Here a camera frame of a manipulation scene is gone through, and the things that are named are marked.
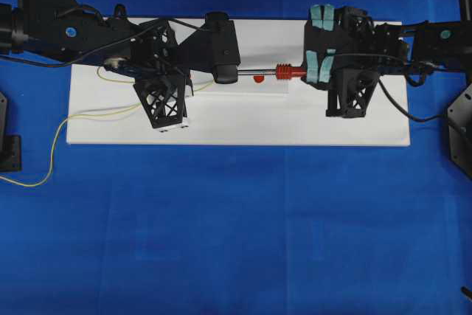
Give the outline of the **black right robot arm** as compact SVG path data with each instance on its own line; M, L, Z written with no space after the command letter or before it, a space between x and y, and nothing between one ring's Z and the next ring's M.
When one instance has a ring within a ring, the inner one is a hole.
M304 29L303 80L326 90L342 69L379 75L471 72L471 22L375 24L367 11L354 7L313 5Z

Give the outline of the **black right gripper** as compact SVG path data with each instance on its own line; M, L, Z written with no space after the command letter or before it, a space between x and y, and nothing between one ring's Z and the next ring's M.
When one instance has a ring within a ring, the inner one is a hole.
M361 42L373 34L373 21L366 10L331 4L315 4L308 15L302 62L307 73L302 81L328 90L333 87L331 77L336 71L355 66Z

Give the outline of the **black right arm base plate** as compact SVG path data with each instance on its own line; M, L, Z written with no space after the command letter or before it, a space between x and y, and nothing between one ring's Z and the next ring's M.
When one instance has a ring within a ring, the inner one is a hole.
M451 161L471 179L471 85L448 107Z

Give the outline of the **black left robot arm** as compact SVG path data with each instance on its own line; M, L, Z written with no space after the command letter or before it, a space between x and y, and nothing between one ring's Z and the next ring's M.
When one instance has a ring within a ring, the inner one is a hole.
M237 82L240 53L235 23L223 12L207 13L182 41L174 18L134 24L125 6L113 15L76 0L18 0L1 5L1 58L21 62L30 52L50 59L49 68L101 66L129 77L212 74L218 84Z

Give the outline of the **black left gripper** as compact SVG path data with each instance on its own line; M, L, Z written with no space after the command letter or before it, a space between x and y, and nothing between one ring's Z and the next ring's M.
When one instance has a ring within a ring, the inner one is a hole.
M179 45L170 21L130 22L135 37L129 42L129 77L152 79L181 75L188 79L191 69L210 73L217 84L238 81L240 53L235 23L226 13L207 13L204 24Z

